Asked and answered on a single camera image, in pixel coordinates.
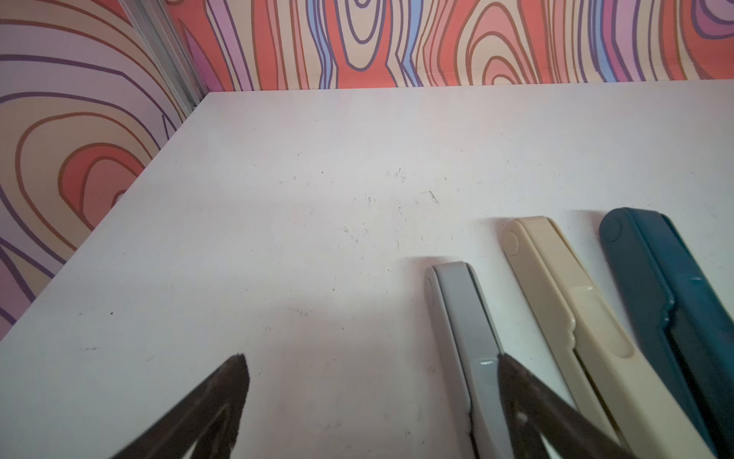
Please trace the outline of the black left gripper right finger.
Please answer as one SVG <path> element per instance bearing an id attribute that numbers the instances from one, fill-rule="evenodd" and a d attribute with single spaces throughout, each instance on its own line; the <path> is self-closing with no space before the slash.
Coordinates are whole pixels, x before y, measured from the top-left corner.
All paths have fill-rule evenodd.
<path id="1" fill-rule="evenodd" d="M 500 397 L 516 458 L 632 458 L 634 455 L 562 400 L 522 363 L 499 356 Z"/>

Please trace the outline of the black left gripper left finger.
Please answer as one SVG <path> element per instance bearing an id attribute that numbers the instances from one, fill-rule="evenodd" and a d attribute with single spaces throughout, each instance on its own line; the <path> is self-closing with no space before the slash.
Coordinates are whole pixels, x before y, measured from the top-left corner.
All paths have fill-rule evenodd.
<path id="1" fill-rule="evenodd" d="M 246 356 L 224 361 L 117 458 L 229 458 L 250 388 Z"/>

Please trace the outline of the grey pruning pliers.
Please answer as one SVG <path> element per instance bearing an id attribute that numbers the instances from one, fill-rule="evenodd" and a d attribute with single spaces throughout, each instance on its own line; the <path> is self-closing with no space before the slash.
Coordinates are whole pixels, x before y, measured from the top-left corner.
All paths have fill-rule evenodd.
<path id="1" fill-rule="evenodd" d="M 462 261 L 430 266 L 424 287 L 463 457 L 514 457 L 500 392 L 503 348 L 474 269 Z"/>

